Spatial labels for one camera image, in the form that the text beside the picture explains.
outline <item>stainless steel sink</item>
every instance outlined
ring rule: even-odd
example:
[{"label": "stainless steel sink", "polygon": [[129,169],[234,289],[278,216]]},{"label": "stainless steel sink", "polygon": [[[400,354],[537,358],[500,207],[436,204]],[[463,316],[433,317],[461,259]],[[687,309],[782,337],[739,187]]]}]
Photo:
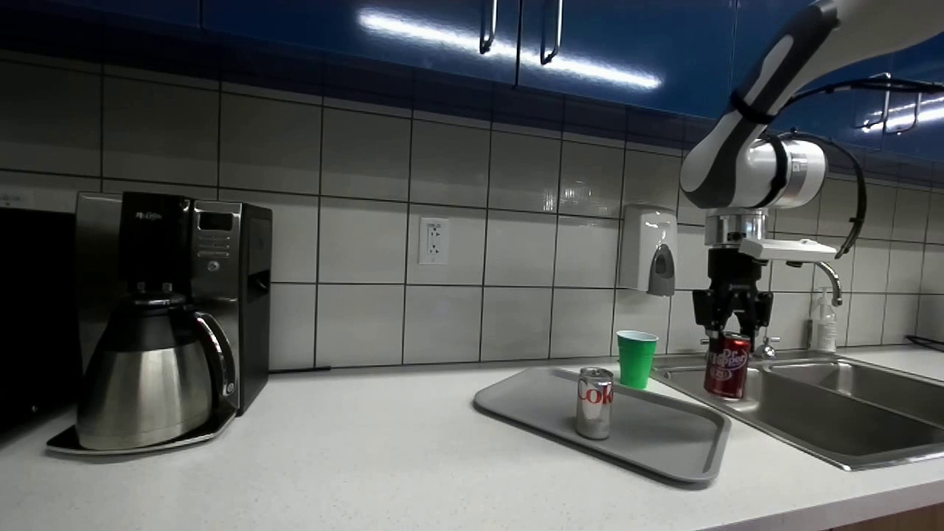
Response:
[{"label": "stainless steel sink", "polygon": [[702,388],[700,356],[660,360],[652,376],[847,471],[944,456],[935,381],[838,357],[753,362],[731,401]]}]

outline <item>electrical outlet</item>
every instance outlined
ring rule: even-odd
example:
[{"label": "electrical outlet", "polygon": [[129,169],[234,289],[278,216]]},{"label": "electrical outlet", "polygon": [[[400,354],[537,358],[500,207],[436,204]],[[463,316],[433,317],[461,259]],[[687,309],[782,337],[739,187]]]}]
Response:
[{"label": "electrical outlet", "polygon": [[0,207],[14,209],[33,208],[33,191],[25,188],[0,188]]},{"label": "electrical outlet", "polygon": [[447,218],[419,218],[419,263],[422,266],[444,266],[449,263],[449,220]]}]

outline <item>green plastic cup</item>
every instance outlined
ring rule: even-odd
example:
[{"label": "green plastic cup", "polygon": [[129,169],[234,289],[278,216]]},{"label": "green plastic cup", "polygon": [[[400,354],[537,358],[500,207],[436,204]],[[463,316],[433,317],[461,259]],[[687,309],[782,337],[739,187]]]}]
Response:
[{"label": "green plastic cup", "polygon": [[659,336],[635,330],[616,333],[619,347],[619,382],[627,387],[645,389],[652,369],[652,356]]}]

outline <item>red can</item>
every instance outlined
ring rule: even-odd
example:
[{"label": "red can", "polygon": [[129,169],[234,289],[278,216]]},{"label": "red can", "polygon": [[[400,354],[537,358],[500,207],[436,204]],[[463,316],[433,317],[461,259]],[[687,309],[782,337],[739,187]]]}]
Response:
[{"label": "red can", "polygon": [[722,332],[715,348],[708,348],[705,390],[719,397],[739,399],[744,396],[748,379],[750,339],[746,335]]}]

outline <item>soda can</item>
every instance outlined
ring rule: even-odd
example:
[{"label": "soda can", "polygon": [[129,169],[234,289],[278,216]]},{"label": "soda can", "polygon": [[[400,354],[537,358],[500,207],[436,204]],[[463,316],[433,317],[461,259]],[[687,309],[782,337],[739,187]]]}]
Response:
[{"label": "soda can", "polygon": [[582,368],[577,381],[577,433],[593,439],[609,437],[612,405],[613,373],[605,368]]},{"label": "soda can", "polygon": [[742,398],[748,379],[750,339],[746,335],[722,332],[721,337],[709,345],[705,390],[723,398]]}]

